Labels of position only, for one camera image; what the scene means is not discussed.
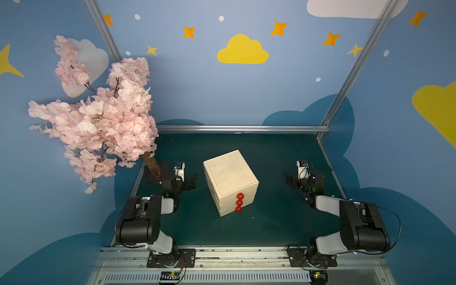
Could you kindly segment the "cream drawer cabinet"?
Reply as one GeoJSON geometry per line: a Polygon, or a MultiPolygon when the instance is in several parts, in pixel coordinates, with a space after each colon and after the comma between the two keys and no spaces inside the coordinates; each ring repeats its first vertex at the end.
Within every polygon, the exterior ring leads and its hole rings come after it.
{"type": "MultiPolygon", "coordinates": [[[[224,217],[236,211],[236,201],[231,200],[224,204],[218,201],[220,191],[226,193],[250,184],[260,184],[243,155],[239,150],[203,162],[204,175],[210,194],[215,203],[219,216],[224,217]]],[[[254,202],[255,197],[243,199],[242,209],[254,202]]]]}

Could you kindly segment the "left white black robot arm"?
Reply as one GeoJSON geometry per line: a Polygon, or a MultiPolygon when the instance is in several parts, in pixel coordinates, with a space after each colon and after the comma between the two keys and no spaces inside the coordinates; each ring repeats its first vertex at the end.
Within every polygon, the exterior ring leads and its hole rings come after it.
{"type": "Polygon", "coordinates": [[[196,189],[197,176],[181,176],[163,180],[162,194],[149,197],[133,196],[119,214],[115,226],[115,239],[126,248],[149,250],[148,268],[186,268],[186,258],[194,250],[181,251],[173,237],[161,230],[161,218],[177,212],[183,191],[196,189]]]}

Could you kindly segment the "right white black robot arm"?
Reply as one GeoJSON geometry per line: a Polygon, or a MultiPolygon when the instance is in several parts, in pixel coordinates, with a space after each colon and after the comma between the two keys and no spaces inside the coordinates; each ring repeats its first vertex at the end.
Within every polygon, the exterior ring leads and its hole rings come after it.
{"type": "Polygon", "coordinates": [[[325,177],[302,169],[298,175],[285,174],[286,185],[300,190],[304,202],[312,209],[331,214],[339,219],[339,230],[327,236],[314,237],[305,249],[303,262],[319,268],[335,267],[336,258],[348,252],[382,255],[392,250],[402,234],[402,224],[395,212],[374,203],[328,196],[324,192],[325,177]],[[381,210],[396,217],[399,230],[391,240],[381,210]]]}

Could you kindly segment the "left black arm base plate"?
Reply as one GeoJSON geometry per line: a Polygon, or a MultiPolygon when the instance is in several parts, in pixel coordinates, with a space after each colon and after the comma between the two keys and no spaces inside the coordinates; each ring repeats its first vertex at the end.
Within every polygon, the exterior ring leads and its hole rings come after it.
{"type": "Polygon", "coordinates": [[[194,268],[196,250],[194,248],[173,251],[170,254],[149,253],[147,268],[194,268]]]}

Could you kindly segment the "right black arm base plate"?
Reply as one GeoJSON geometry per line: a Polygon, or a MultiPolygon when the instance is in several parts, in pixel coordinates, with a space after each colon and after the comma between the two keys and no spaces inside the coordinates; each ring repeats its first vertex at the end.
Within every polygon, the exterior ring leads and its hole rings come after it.
{"type": "Polygon", "coordinates": [[[322,255],[319,253],[310,252],[306,248],[287,247],[285,250],[291,267],[312,267],[316,269],[325,269],[337,267],[335,255],[322,255]]]}

